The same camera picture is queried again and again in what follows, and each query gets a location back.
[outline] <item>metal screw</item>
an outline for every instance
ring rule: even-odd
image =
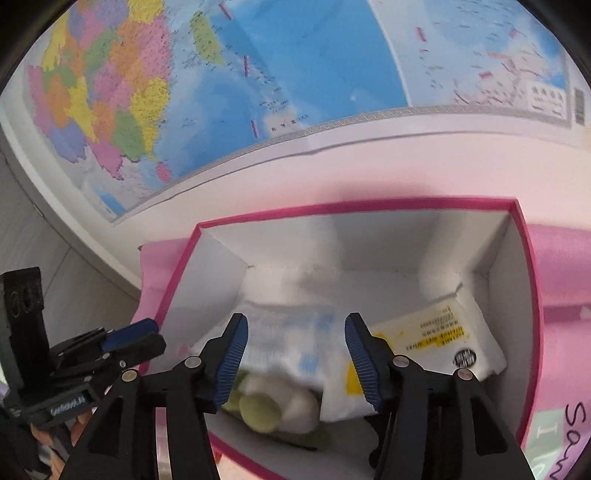
[[[201,365],[201,359],[198,356],[190,356],[185,360],[185,367],[197,368]]]
[[[408,358],[406,358],[405,356],[397,355],[394,357],[394,360],[392,360],[392,363],[396,367],[406,368],[407,366],[410,365],[410,360]]]
[[[461,368],[457,371],[457,376],[460,377],[462,380],[472,380],[474,374],[468,370],[467,368]]]
[[[124,382],[133,382],[136,378],[138,378],[138,373],[135,370],[127,370],[123,372],[121,378]]]

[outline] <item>round logo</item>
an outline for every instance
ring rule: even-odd
[[[463,348],[456,353],[453,363],[458,368],[470,368],[476,363],[476,352],[471,348]]]

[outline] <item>open box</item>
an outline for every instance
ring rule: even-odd
[[[541,326],[532,249],[518,203],[422,198],[274,210],[197,226],[158,309],[168,348],[149,372],[178,363],[242,300],[326,305],[383,322],[434,303],[459,283],[477,301],[507,369],[485,388],[522,441],[538,381]],[[308,452],[206,416],[212,444],[265,479],[371,479],[377,436],[362,420],[330,424],[333,448]]]

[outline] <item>map border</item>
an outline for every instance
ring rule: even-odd
[[[243,155],[247,155],[247,154],[252,153],[254,151],[261,150],[265,147],[270,147],[271,145],[277,145],[280,143],[287,142],[289,140],[297,140],[300,138],[309,137],[309,136],[314,135],[316,133],[325,132],[327,130],[334,130],[334,129],[337,129],[340,127],[347,127],[349,125],[362,124],[362,123],[372,122],[372,121],[376,121],[376,120],[384,120],[384,119],[389,119],[389,118],[400,118],[400,117],[404,117],[404,116],[454,114],[454,113],[460,113],[460,114],[467,114],[468,113],[468,114],[470,114],[470,113],[473,113],[473,114],[481,114],[481,115],[482,114],[484,114],[484,115],[500,115],[500,116],[510,116],[510,117],[514,117],[514,118],[524,118],[524,119],[540,121],[540,122],[544,122],[546,124],[556,125],[558,127],[564,127],[564,128],[570,129],[572,127],[571,99],[570,99],[570,95],[569,95],[569,93],[570,93],[570,79],[569,79],[568,71],[566,70],[567,66],[566,66],[566,58],[564,56],[564,51],[562,52],[562,58],[563,58],[564,75],[565,75],[566,88],[567,88],[567,95],[566,95],[566,97],[567,97],[567,120],[555,118],[553,116],[546,115],[544,113],[530,112],[528,110],[515,109],[512,107],[492,106],[492,105],[406,106],[406,107],[397,107],[397,108],[391,108],[391,109],[386,109],[386,110],[380,110],[380,111],[376,111],[376,112],[372,112],[372,113],[360,113],[357,115],[347,116],[342,119],[333,120],[330,122],[325,122],[323,124],[316,125],[314,127],[304,128],[304,129],[299,130],[297,132],[292,132],[289,134],[280,135],[279,137],[270,138],[269,140],[265,140],[263,142],[251,145],[250,147],[246,147],[241,150],[237,150],[231,154],[228,154],[228,155],[220,158],[219,160],[211,162],[210,164],[206,165],[205,167],[202,167],[199,170],[196,170],[195,172],[193,172],[189,175],[186,175],[185,177],[183,177],[181,179],[178,179],[174,183],[171,183],[170,185],[168,185],[166,189],[144,198],[141,202],[136,204],[132,209],[125,212],[122,216],[113,220],[111,222],[111,224],[112,225],[119,225],[121,222],[124,222],[125,220],[136,215],[137,213],[140,213],[143,210],[145,210],[141,207],[146,202],[150,201],[151,199],[153,199],[159,195],[166,193],[166,191],[171,189],[172,187],[177,186],[186,180],[192,179],[193,177],[196,177],[196,176],[204,173],[205,171],[210,170],[211,168],[217,167],[219,165],[222,165],[224,163],[227,163],[229,161],[232,161],[238,157],[241,157]],[[284,155],[277,157],[275,160],[282,158],[282,157],[284,157]],[[254,163],[250,164],[249,167],[252,167],[254,165],[258,165],[259,163],[266,163],[267,161],[272,161],[272,160],[263,160],[261,162],[254,162]],[[221,174],[215,178],[223,177],[229,173],[231,173],[231,172]],[[158,205],[162,202],[165,202],[166,200],[168,200],[170,198],[174,198],[184,192],[192,190],[193,188],[203,185],[204,183],[207,183],[211,180],[214,180],[214,179],[207,179],[201,183],[194,184],[194,185],[188,187],[186,190],[183,190],[182,192],[178,192],[178,193],[171,195],[170,197],[163,198],[162,201],[156,202],[153,205],[150,205],[150,207]]]

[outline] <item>map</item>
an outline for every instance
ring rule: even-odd
[[[361,113],[568,116],[562,48],[515,0],[78,0],[47,36],[25,101],[108,220],[245,148]]]

